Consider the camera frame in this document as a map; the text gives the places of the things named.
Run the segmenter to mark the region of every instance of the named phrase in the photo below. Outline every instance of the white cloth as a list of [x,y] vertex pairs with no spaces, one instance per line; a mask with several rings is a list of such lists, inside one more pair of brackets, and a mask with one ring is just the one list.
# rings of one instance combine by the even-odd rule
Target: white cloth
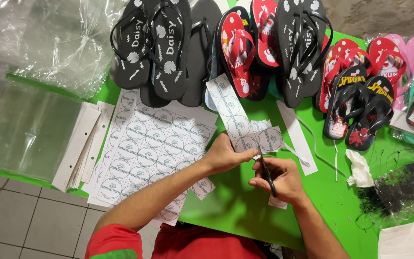
[[414,259],[414,223],[381,230],[378,259]]
[[352,176],[350,176],[346,181],[348,185],[357,184],[357,187],[371,187],[373,186],[372,175],[370,174],[370,167],[367,164],[367,161],[363,156],[358,152],[347,149],[346,156],[351,161],[351,171]]

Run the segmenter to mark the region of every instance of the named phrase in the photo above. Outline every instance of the hand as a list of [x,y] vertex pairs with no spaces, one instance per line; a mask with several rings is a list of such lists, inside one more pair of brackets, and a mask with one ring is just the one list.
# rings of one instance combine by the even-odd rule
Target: hand
[[208,174],[231,170],[243,162],[250,161],[258,155],[258,150],[249,149],[242,153],[234,152],[226,130],[221,132],[213,142],[207,154],[199,160],[207,168]]
[[[273,183],[278,199],[295,205],[307,197],[301,183],[298,167],[293,160],[264,157],[264,162],[271,174],[271,179],[274,179]],[[261,160],[256,161],[252,169],[255,170],[256,177],[250,179],[248,184],[261,188],[267,193],[271,192],[269,183],[261,178]]]

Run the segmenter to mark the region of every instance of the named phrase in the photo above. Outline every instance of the green table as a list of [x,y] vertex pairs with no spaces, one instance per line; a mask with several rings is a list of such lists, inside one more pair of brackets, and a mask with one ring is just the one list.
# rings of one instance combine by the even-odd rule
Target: green table
[[[333,42],[335,43],[344,37],[355,40],[365,49],[364,41],[340,33],[335,33]],[[54,90],[66,94],[57,88],[54,88]],[[108,77],[101,92],[89,101],[101,100],[116,104],[120,90]],[[273,126],[280,126],[284,141],[292,146],[285,124],[277,109],[276,100],[268,94],[260,103],[244,99],[241,100],[241,103],[250,120],[270,119]],[[311,98],[306,98],[295,110],[296,114],[316,134],[319,155],[323,156],[325,160],[331,161],[334,165],[334,142],[325,138],[322,134],[323,114],[313,108]],[[218,129],[215,135],[224,130],[220,117],[218,117],[216,125]],[[310,132],[304,127],[303,132],[309,147],[314,152],[314,142]],[[346,150],[344,140],[336,141],[336,146],[339,151],[338,169],[347,174],[348,177],[351,175],[350,162],[344,155]],[[383,127],[377,133],[375,146],[367,152],[362,152],[361,155],[365,156],[367,162],[369,162],[371,173],[375,177],[387,172],[387,170],[394,169],[398,165],[410,162],[411,157],[407,158],[406,154],[401,154],[398,164],[391,162],[394,156],[390,155],[403,149],[410,149],[410,146],[393,138],[391,130],[388,127]],[[279,158],[291,158],[299,165],[297,158],[286,150],[271,155]],[[313,156],[319,172],[309,176],[304,176],[301,173],[303,186],[308,196],[352,258],[377,258],[379,229],[363,230],[355,222],[355,219],[361,213],[356,188],[349,187],[341,174],[338,181],[335,182],[334,169],[318,159],[314,153]],[[203,201],[200,201],[192,192],[189,192],[179,220],[303,250],[305,247],[292,206],[289,205],[286,210],[269,206],[269,194],[247,184],[248,180],[254,176],[254,172],[251,170],[252,164],[252,161],[244,163],[231,171],[211,176],[210,179],[215,184],[216,189]],[[53,188],[48,183],[1,170],[0,175]],[[88,197],[88,194],[81,190],[69,190],[68,192]],[[404,223],[409,222],[414,222],[414,217]],[[366,221],[359,221],[358,224],[368,226]]]

